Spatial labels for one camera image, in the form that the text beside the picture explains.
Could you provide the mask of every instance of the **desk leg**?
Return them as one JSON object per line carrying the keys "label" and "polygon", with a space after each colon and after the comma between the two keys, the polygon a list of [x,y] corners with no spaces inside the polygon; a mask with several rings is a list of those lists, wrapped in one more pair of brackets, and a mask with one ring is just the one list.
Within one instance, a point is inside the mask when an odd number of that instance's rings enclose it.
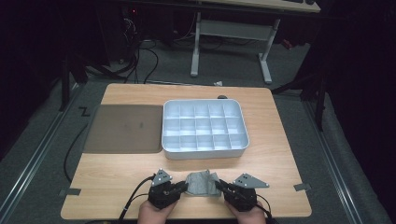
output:
{"label": "desk leg", "polygon": [[198,77],[200,33],[201,33],[201,12],[197,12],[197,22],[195,28],[195,46],[194,46],[194,53],[192,54],[192,63],[191,63],[192,77]]}
{"label": "desk leg", "polygon": [[280,19],[275,20],[274,26],[271,29],[271,32],[269,34],[268,40],[267,40],[267,45],[265,46],[265,51],[264,53],[259,54],[259,60],[260,60],[260,65],[262,66],[262,75],[264,76],[264,82],[266,84],[271,84],[272,79],[271,79],[271,74],[268,69],[268,64],[267,64],[267,57],[268,53],[270,52],[271,46],[274,42],[274,38],[276,35],[277,27],[279,26]]}

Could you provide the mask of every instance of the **human hand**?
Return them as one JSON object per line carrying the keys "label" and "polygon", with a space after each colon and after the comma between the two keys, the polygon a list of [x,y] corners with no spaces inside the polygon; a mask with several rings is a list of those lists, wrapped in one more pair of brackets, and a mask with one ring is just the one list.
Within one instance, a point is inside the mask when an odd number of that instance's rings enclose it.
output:
{"label": "human hand", "polygon": [[175,208],[176,204],[177,201],[175,203],[169,204],[169,206],[163,209],[159,209],[152,205],[152,203],[149,201],[144,201],[142,204],[140,204],[137,224],[164,224],[166,219]]}
{"label": "human hand", "polygon": [[[239,212],[236,208],[234,208],[227,201],[224,201],[224,203],[228,207],[228,209],[230,209],[230,211],[233,213],[233,215],[236,217],[239,224],[265,224],[266,223],[264,212],[256,206],[254,206],[248,212]],[[257,204],[259,206],[262,206],[262,203],[259,201],[257,201]]]}

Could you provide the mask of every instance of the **wooden table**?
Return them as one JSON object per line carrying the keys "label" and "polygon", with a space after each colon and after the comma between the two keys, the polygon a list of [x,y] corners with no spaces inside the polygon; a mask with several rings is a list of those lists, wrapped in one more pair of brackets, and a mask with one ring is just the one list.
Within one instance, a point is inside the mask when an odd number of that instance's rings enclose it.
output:
{"label": "wooden table", "polygon": [[[171,161],[163,151],[155,154],[82,153],[61,215],[65,219],[117,219],[136,186],[163,168],[172,182],[185,180],[191,172],[206,169],[232,182],[248,173],[268,183],[257,193],[271,204],[274,217],[308,217],[311,207],[303,190],[288,139],[271,92],[264,88],[203,87],[110,84],[102,105],[163,105],[170,99],[215,99],[226,95],[241,105],[247,126],[249,146],[239,158]],[[137,192],[147,193],[149,183]],[[139,205],[147,196],[132,202],[125,218],[137,218]],[[182,194],[169,218],[232,218],[223,197],[192,197]]]}

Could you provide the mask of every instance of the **gray carpet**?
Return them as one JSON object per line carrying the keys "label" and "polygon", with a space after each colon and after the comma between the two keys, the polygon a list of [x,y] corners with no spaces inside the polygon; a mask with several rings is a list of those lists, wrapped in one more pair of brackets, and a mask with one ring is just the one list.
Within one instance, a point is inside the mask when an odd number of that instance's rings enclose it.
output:
{"label": "gray carpet", "polygon": [[[158,67],[148,79],[150,83],[174,82],[194,85],[213,85],[222,81],[224,86],[266,87],[274,89],[292,81],[298,71],[309,46],[296,47],[291,50],[274,45],[268,63],[273,76],[271,86],[263,84],[262,73],[256,54],[245,52],[235,44],[216,43],[203,44],[200,61],[200,74],[190,77],[192,46],[190,42],[182,42],[172,48],[157,43],[151,49],[159,57]],[[257,50],[261,43],[248,45],[249,49]],[[145,47],[153,46],[153,42],[145,43]],[[141,82],[155,65],[156,57],[148,50],[140,50],[140,61],[137,67],[138,79]],[[121,65],[114,64],[113,69]],[[41,162],[34,178],[23,193],[8,223],[86,223],[89,220],[69,221],[60,216],[64,197],[59,196],[61,189],[67,189],[69,183],[64,176],[64,158],[73,140],[89,121],[82,117],[81,106],[88,112],[100,104],[106,86],[115,82],[109,78],[90,76],[89,82],[78,88],[81,90],[70,109],[65,114],[59,130],[49,145],[49,151]],[[131,76],[129,83],[134,83]],[[277,218],[281,224],[286,223],[349,223],[339,192],[334,187],[325,157],[321,149],[315,126],[309,113],[300,101],[298,91],[286,91],[275,95],[276,106],[284,125],[290,147],[300,175],[304,183],[311,185],[307,192],[313,213],[304,218]],[[32,116],[26,130],[18,142],[0,163],[0,203],[7,201],[8,194],[18,180],[24,167],[43,139],[46,130],[58,115],[61,105],[61,87],[58,84],[51,97]],[[342,130],[332,111],[329,99],[323,118],[325,138],[334,155],[334,159],[350,189],[350,193],[360,211],[361,221],[357,223],[390,223],[390,220],[376,200],[370,183],[364,176],[359,163],[354,158],[345,140]],[[81,155],[80,137],[72,147],[68,157],[66,170],[73,176]]]}

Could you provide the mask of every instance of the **aluminum compartment tray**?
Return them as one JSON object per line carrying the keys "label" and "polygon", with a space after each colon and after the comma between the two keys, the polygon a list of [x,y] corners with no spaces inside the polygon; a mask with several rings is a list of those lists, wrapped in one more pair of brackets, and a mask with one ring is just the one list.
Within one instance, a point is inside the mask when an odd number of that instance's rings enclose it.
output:
{"label": "aluminum compartment tray", "polygon": [[163,106],[162,144],[170,160],[240,157],[248,143],[235,100],[170,100]]}

